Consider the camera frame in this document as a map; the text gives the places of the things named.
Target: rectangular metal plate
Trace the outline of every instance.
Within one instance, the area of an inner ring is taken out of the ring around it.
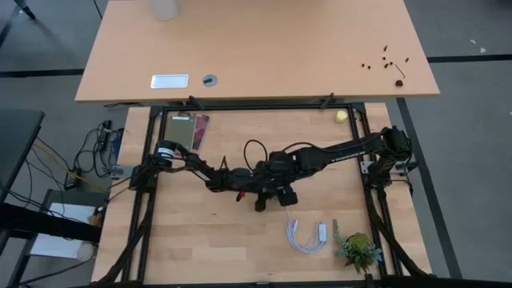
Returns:
[[[182,89],[189,85],[188,74],[153,75],[151,88],[153,89]]]
[[[359,165],[361,165],[361,171],[363,174],[368,174],[368,166],[371,165],[371,163],[373,163],[372,161],[363,161],[363,162],[360,162]],[[400,165],[400,164],[403,164],[402,162],[398,162],[396,163],[393,168],[391,168],[390,170],[390,173],[391,174],[400,174],[400,173],[408,173],[409,171],[407,170],[407,168],[403,168],[403,169],[397,169],[397,165]]]

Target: white charging cable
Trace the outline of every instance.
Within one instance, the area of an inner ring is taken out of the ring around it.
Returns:
[[[288,234],[288,241],[290,241],[290,244],[293,248],[295,248],[297,251],[306,253],[306,254],[312,254],[317,253],[323,247],[327,244],[327,225],[322,222],[317,222],[317,237],[315,242],[310,245],[310,240],[304,245],[300,246],[297,243],[297,240],[295,239],[295,232],[297,232],[298,229],[298,220],[291,221],[290,214],[288,213],[288,209],[285,207],[286,210],[286,217],[288,218],[288,223],[286,225],[286,233]]]

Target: light wood desk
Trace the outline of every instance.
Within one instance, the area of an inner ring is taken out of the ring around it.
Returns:
[[[148,1],[110,1],[76,101],[439,94],[403,0],[182,0],[180,6],[176,19],[161,22]],[[388,62],[394,65],[385,69]],[[402,88],[395,86],[402,78],[396,65],[406,76]],[[189,85],[154,90],[155,74],[188,74]],[[218,77],[216,86],[203,85],[208,74]]]
[[[366,104],[366,110],[372,132],[390,126],[385,104]],[[121,165],[140,163],[149,112],[149,108],[130,109],[119,157]],[[252,138],[262,141],[269,152],[298,141],[329,146],[351,140],[349,123],[335,123],[335,113],[336,110],[205,112],[211,120],[200,155],[212,166],[218,166],[225,155],[233,169],[246,166],[242,150]],[[258,146],[249,146],[247,152],[250,163],[264,157]],[[320,253],[309,255],[293,250],[288,243],[286,213],[277,202],[268,202],[264,212],[256,213],[255,195],[248,194],[236,203],[236,193],[211,193],[192,173],[160,174],[145,283],[362,279],[353,267],[343,267],[343,259],[334,258],[331,240],[333,218],[339,221],[345,236],[358,231],[371,235],[358,169],[357,160],[352,159],[293,184],[299,202],[289,211],[292,218],[300,219],[299,241],[307,240],[317,221],[328,226],[329,244]],[[112,194],[125,187],[116,187]],[[430,271],[406,184],[396,182],[386,191],[397,240],[420,268]],[[120,255],[133,202],[134,192],[127,191],[109,204],[93,280],[103,276]],[[384,249],[392,272],[387,244]],[[134,252],[133,271],[139,252]],[[377,277],[376,268],[371,271]]]

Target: green plant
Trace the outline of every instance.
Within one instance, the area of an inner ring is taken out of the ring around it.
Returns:
[[[345,267],[354,265],[358,274],[363,270],[368,273],[368,267],[382,261],[382,250],[375,247],[368,236],[363,233],[356,233],[344,239],[339,233],[338,221],[333,220],[333,238],[341,248],[334,252],[336,257],[346,257],[348,261]]]

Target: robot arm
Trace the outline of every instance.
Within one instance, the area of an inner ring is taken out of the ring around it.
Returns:
[[[289,153],[294,146],[308,145]],[[297,195],[290,187],[292,182],[314,175],[329,164],[356,158],[360,155],[376,154],[379,160],[368,167],[370,183],[375,186],[390,184],[390,169],[397,161],[410,157],[410,143],[405,134],[393,128],[384,128],[380,133],[372,133],[359,140],[320,148],[306,142],[295,143],[287,148],[270,153],[268,161],[260,161],[253,171],[247,168],[229,170],[227,167],[214,169],[176,142],[160,141],[155,152],[147,161],[137,166],[132,173],[130,187],[144,189],[153,186],[152,178],[161,172],[176,173],[188,170],[198,176],[212,192],[239,192],[258,194],[256,211],[263,211],[266,200],[277,196],[282,206],[298,202]],[[176,162],[184,166],[173,168]]]

